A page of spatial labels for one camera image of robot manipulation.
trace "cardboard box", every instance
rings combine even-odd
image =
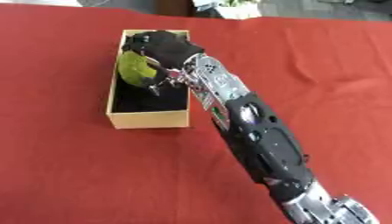
[[[125,30],[122,33],[122,38],[118,48],[117,59],[119,55],[123,53],[122,46],[125,43],[127,36],[132,36],[139,32],[147,32],[147,30]],[[189,38],[188,31],[168,31],[178,35],[186,35]],[[106,115],[113,123],[116,129],[148,129],[148,128],[184,128],[189,127],[189,108],[190,108],[190,91],[187,87],[183,89],[173,89],[177,96],[180,96],[180,100],[183,101],[184,107],[176,106],[174,110],[165,111],[134,111],[132,105],[123,106],[126,104],[132,104],[137,101],[137,94],[126,94],[127,89],[132,88],[131,85],[126,84],[119,74],[115,66],[113,72],[113,78],[110,85],[110,92],[108,97],[108,104],[106,109]]]

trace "yellow box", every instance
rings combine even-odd
[[[151,30],[124,30],[118,48],[118,57],[123,53],[122,46],[127,36],[133,36],[139,32],[150,32]],[[189,31],[168,31],[176,34],[186,35],[189,39]],[[116,129],[149,129],[149,128],[184,128],[189,127],[189,108],[190,91],[186,91],[186,109],[173,111],[154,111],[154,112],[113,112],[116,97],[116,86],[119,77],[114,68],[113,77],[110,85],[106,115]]]

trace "open box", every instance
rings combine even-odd
[[[118,57],[123,53],[122,46],[127,36],[151,30],[124,30],[118,48]],[[185,35],[189,39],[189,31],[168,31],[177,35]],[[189,127],[190,91],[188,87],[168,88],[164,97],[147,95],[143,90],[125,83],[115,66],[110,85],[106,115],[116,129],[146,128],[184,128]],[[139,104],[157,104],[153,107],[138,107]]]

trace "black cloth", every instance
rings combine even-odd
[[[171,111],[187,108],[187,86],[175,88],[165,84],[159,90],[160,96],[155,96],[148,89],[127,84],[118,75],[112,112]]]

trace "black glove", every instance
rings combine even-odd
[[[192,45],[186,37],[168,31],[147,31],[127,38],[123,51],[132,50],[159,61],[161,67],[181,69],[184,62],[204,49]]]

